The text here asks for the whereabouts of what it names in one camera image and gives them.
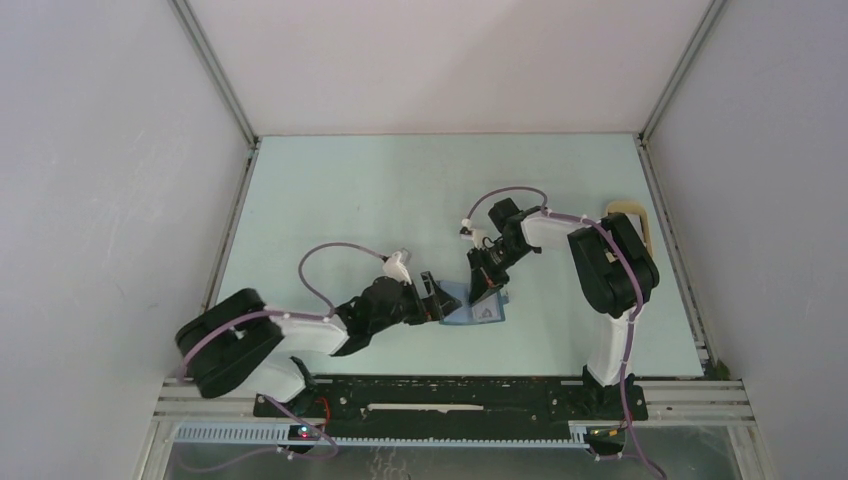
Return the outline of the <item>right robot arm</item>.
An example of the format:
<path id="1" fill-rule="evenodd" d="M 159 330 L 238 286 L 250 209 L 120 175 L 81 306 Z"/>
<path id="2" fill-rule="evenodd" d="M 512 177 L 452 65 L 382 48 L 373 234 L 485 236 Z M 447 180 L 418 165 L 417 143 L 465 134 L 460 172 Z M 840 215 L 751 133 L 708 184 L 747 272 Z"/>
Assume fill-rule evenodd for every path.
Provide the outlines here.
<path id="1" fill-rule="evenodd" d="M 585 366 L 594 383 L 583 388 L 581 402 L 593 417 L 610 416 L 622 403 L 616 384 L 629 374 L 637 321 L 660 282 L 645 241 L 623 212 L 593 220 L 546 205 L 522 210 L 506 198 L 495 203 L 488 216 L 498 232 L 495 239 L 475 227 L 469 216 L 461 221 L 461 235 L 473 243 L 467 253 L 469 303 L 476 305 L 502 290 L 510 280 L 509 268 L 528 254 L 568 249 L 584 298 L 606 318 Z"/>

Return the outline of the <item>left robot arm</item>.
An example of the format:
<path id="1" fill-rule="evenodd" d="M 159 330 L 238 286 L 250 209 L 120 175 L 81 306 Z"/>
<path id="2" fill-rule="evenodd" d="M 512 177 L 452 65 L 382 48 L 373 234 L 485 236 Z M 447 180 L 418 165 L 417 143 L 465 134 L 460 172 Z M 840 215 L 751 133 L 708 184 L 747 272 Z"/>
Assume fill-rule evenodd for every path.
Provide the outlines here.
<path id="1" fill-rule="evenodd" d="M 439 322 L 462 306 L 428 271 L 418 284 L 380 276 L 327 317 L 273 310 L 255 289 L 244 288 L 177 331 L 180 373 L 203 398 L 246 388 L 304 416 L 315 406 L 316 390 L 300 354 L 352 355 L 391 327 Z"/>

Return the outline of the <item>blue card holder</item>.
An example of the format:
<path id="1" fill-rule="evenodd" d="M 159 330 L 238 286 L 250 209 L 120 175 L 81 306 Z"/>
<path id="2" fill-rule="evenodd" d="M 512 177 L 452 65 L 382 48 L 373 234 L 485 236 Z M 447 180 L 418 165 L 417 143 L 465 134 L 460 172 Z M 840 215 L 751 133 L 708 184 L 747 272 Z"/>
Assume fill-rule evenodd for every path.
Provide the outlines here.
<path id="1" fill-rule="evenodd" d="M 506 321 L 505 306 L 509 304 L 509 295 L 505 290 L 471 306 L 468 303 L 469 285 L 450 281 L 439 281 L 438 285 L 451 296 L 461 301 L 461 307 L 440 321 L 447 326 L 476 326 Z"/>

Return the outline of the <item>beige oval tray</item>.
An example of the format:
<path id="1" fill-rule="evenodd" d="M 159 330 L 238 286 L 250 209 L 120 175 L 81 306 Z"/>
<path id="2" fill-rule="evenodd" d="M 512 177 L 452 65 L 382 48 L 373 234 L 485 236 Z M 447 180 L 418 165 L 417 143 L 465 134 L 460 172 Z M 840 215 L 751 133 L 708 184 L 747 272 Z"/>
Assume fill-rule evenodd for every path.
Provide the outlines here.
<path id="1" fill-rule="evenodd" d="M 606 205 L 605 213 L 607 215 L 624 214 L 633 224 L 647 252 L 651 256 L 654 255 L 649 217 L 646 208 L 641 203 L 635 200 L 614 200 Z"/>

